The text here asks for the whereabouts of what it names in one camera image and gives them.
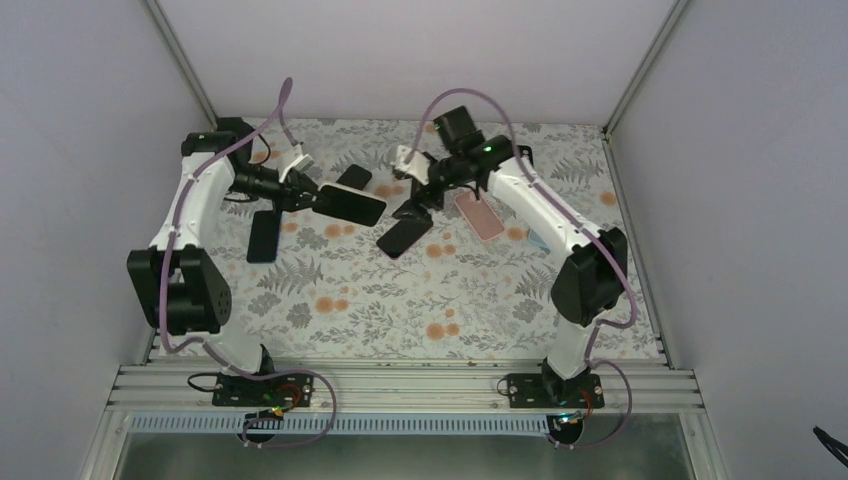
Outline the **black phone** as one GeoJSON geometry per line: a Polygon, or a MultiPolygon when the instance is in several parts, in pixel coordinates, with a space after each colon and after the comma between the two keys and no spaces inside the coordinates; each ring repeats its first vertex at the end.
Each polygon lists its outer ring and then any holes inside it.
{"type": "Polygon", "coordinates": [[[432,227],[433,221],[429,218],[421,220],[399,220],[376,241],[376,245],[390,259],[396,260],[418,242],[432,227]]]}

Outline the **pink phone case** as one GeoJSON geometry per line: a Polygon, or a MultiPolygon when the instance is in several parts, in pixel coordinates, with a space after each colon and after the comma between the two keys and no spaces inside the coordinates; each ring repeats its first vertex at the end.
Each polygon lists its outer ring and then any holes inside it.
{"type": "Polygon", "coordinates": [[[454,203],[480,241],[488,242],[505,232],[504,223],[484,197],[468,191],[457,195],[454,203]]]}

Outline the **blue smartphone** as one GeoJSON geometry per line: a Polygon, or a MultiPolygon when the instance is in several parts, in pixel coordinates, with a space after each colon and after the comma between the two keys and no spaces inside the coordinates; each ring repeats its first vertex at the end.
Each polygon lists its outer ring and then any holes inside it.
{"type": "Polygon", "coordinates": [[[282,214],[274,210],[253,215],[246,261],[249,264],[273,264],[277,259],[282,214]]]}

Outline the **light blue phone case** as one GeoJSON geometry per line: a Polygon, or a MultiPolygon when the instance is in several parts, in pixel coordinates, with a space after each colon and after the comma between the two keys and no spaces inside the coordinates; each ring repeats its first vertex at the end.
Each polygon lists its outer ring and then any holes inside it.
{"type": "Polygon", "coordinates": [[[527,240],[530,244],[534,245],[537,248],[548,251],[548,245],[543,241],[543,239],[532,229],[529,229],[527,232],[527,240]]]}

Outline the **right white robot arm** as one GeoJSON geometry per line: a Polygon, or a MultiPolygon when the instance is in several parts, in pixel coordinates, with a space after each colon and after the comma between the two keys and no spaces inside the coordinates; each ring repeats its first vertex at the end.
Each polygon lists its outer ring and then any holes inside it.
{"type": "Polygon", "coordinates": [[[635,301],[626,235],[619,228],[602,229],[563,200],[521,154],[513,132],[486,138],[465,107],[437,117],[434,128],[447,157],[436,159],[416,145],[392,150],[394,175],[417,186],[394,216],[421,219],[431,197],[469,187],[507,205],[541,237],[561,264],[550,290],[561,320],[542,362],[541,391],[549,404],[565,407],[598,365],[591,352],[601,327],[616,325],[602,313],[622,296],[635,301]]]}

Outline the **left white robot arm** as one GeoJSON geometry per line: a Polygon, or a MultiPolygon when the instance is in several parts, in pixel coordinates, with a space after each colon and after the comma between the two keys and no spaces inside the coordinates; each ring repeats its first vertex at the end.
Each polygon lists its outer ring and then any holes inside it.
{"type": "Polygon", "coordinates": [[[161,347],[176,355],[203,349],[224,374],[241,376],[239,392],[255,405],[270,402],[278,377],[267,348],[231,322],[232,290],[207,246],[216,232],[221,206],[231,192],[266,199],[272,207],[254,218],[247,259],[272,262],[283,212],[314,205],[317,187],[305,175],[312,158],[302,142],[276,168],[252,162],[252,143],[262,136],[240,117],[219,120],[211,132],[190,133],[180,146],[181,176],[162,227],[149,246],[133,250],[127,271],[148,324],[161,347]]]}

